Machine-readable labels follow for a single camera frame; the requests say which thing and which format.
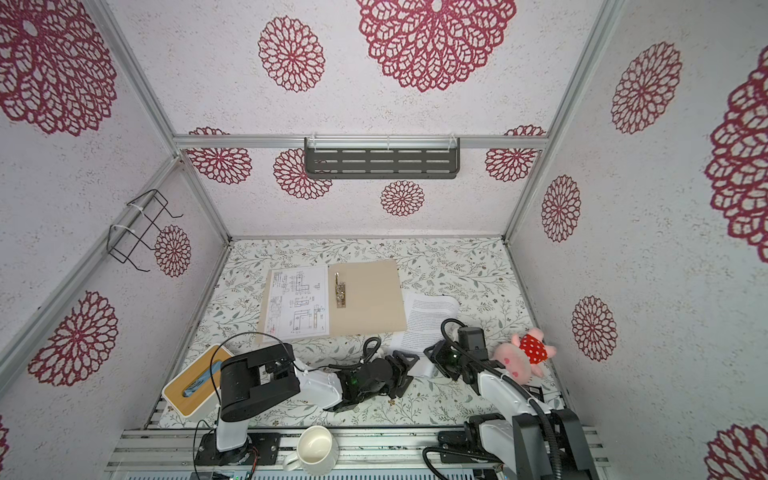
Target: plush pig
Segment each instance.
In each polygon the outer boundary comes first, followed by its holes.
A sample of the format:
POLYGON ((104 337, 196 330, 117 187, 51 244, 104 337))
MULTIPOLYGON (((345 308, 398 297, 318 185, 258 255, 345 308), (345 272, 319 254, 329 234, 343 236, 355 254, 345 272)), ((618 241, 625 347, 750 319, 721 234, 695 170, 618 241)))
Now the plush pig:
POLYGON ((544 376, 538 364, 558 352, 553 346, 545 345, 543 339, 544 333, 539 329, 529 330, 522 339, 516 333, 511 343, 502 343, 496 347, 493 359, 501 362, 517 383, 528 383, 532 373, 538 377, 544 376))

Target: ceramic cup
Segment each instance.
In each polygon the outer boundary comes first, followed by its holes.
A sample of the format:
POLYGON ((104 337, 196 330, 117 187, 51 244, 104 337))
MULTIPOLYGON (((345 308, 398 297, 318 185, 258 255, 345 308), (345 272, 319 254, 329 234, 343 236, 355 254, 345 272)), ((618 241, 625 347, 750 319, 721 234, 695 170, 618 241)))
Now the ceramic cup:
POLYGON ((339 444, 327 428, 315 425, 304 430, 296 451, 283 460, 283 470, 303 468, 310 475, 327 475, 339 460, 339 444))

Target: red floral medallion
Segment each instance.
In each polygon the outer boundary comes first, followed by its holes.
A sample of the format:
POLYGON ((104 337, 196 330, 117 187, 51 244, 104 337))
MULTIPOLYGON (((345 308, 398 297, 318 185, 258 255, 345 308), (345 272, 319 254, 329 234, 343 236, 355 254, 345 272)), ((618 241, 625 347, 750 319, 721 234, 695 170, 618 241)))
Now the red floral medallion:
POLYGON ((707 480, 768 478, 768 432, 760 425, 731 425, 707 443, 707 480))
POLYGON ((8 429, 2 424, 2 415, 0 415, 0 472, 2 472, 2 461, 5 460, 5 454, 11 447, 8 445, 8 429))
POLYGON ((381 201, 387 213, 407 217, 424 204, 424 190, 413 182, 398 180, 384 187, 381 201))
POLYGON ((109 300, 99 292, 85 292, 27 370, 40 383, 73 386, 107 361, 117 336, 118 318, 109 300))
POLYGON ((111 115, 117 72, 76 0, 0 2, 0 103, 46 134, 98 130, 111 115))
POLYGON ((273 165, 275 179, 280 188, 296 198, 309 200, 325 195, 330 190, 331 180, 314 180, 307 177, 304 168, 304 150, 294 148, 280 152, 273 165))
POLYGON ((768 47, 728 96, 728 111, 710 140, 710 205, 728 219, 728 235, 755 246, 768 263, 768 47))
MULTIPOLYGON (((228 135, 218 128, 201 127, 190 135, 228 135)), ((238 184, 250 175, 250 157, 245 148, 191 148, 187 155, 197 171, 220 184, 238 184)))
POLYGON ((259 58, 267 74, 288 91, 307 91, 326 70, 323 47, 310 27, 295 18, 275 18, 259 39, 259 58))
POLYGON ((586 296, 576 304, 571 330, 578 348, 593 360, 607 360, 616 348, 614 314, 599 298, 586 296))
POLYGON ((561 242, 574 232, 581 215, 581 198, 573 178, 555 178, 541 202, 541 224, 553 242, 561 242))
MULTIPOLYGON (((504 135, 543 136, 547 132, 534 125, 520 125, 504 135)), ((513 182, 528 176, 538 151, 533 148, 494 148, 485 154, 485 169, 496 180, 513 182)))
POLYGON ((674 44, 662 41, 639 54, 616 85, 611 108, 616 128, 633 134, 652 125, 674 98, 682 67, 674 44))
POLYGON ((160 270, 168 276, 180 276, 187 271, 192 258, 192 247, 187 234, 176 225, 168 225, 154 243, 154 259, 160 270))
POLYGON ((402 87, 445 90, 488 63, 514 0, 357 0, 360 33, 382 73, 402 87))

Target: leaf pattern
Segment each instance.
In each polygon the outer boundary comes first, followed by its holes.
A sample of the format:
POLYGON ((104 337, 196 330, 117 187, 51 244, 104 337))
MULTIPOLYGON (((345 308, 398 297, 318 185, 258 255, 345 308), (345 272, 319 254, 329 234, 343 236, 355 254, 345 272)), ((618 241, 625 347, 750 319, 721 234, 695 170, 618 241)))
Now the leaf pattern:
MULTIPOLYGON (((481 326, 489 350, 508 342, 513 333, 532 327, 509 257, 498 238, 241 240, 233 244, 207 310, 187 352, 188 365, 210 345, 256 327, 266 275, 273 268, 323 263, 395 259, 404 290, 450 295, 461 304, 458 319, 481 326)), ((233 353, 252 349, 250 336, 227 344, 233 353)), ((383 334, 382 348, 392 338, 383 334)), ((364 336, 308 339, 293 343, 298 357, 310 365, 357 362, 364 336)), ((549 366, 541 364, 543 379, 532 385, 545 389, 549 405, 562 405, 560 389, 549 366)), ((435 377, 414 379, 401 399, 369 399, 354 410, 324 412, 314 405, 287 400, 251 420, 258 425, 456 425, 470 415, 494 412, 463 382, 435 377)), ((207 419, 213 425, 216 412, 207 419)), ((167 407, 160 427, 193 428, 167 407)))

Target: beige folder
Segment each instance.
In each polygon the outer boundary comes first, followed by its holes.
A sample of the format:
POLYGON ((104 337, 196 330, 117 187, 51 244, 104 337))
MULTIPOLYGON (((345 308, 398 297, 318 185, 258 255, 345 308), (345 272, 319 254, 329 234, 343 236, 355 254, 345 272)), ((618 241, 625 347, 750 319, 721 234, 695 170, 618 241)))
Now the beige folder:
MULTIPOLYGON (((266 307, 270 298, 272 270, 266 276, 257 332, 263 332, 266 307)), ((330 334, 376 335, 406 330, 406 308, 402 302, 397 262, 335 263, 328 266, 328 318, 330 334), (346 286, 346 307, 336 307, 336 274, 346 286)), ((257 343, 263 337, 257 336, 257 343)))

